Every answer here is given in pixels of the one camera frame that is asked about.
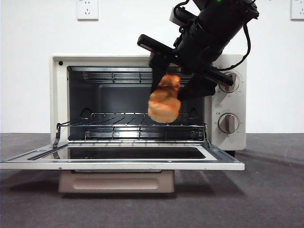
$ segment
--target oven door hinge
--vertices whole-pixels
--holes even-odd
[[[205,123],[204,124],[204,142],[207,143],[208,148],[211,148],[211,144],[208,140],[208,135],[207,135],[207,127],[208,127],[208,125]]]
[[[53,148],[58,147],[58,143],[59,143],[59,140],[60,140],[60,131],[61,131],[61,124],[60,123],[57,123],[56,129],[57,129],[57,132],[56,132],[55,141],[53,143]]]

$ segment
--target oven control panel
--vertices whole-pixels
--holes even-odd
[[[242,58],[224,55],[215,63],[226,68]],[[246,62],[223,73],[233,78],[232,86],[218,85],[211,101],[211,141],[226,150],[243,150],[246,146]]]

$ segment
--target oven foot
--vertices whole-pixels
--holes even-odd
[[[225,151],[227,154],[229,154],[232,157],[236,156],[236,151]]]
[[[61,171],[58,191],[63,193],[170,193],[174,192],[174,170],[108,173]]]

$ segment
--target wall socket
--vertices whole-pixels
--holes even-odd
[[[304,0],[291,0],[291,20],[304,20]]]
[[[98,20],[98,0],[76,0],[76,16],[78,20]]]

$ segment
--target gray floor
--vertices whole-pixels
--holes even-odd
[[[2,134],[1,159],[48,144]],[[304,228],[304,134],[249,134],[245,171],[176,171],[174,194],[59,194],[57,171],[1,171],[2,228]]]

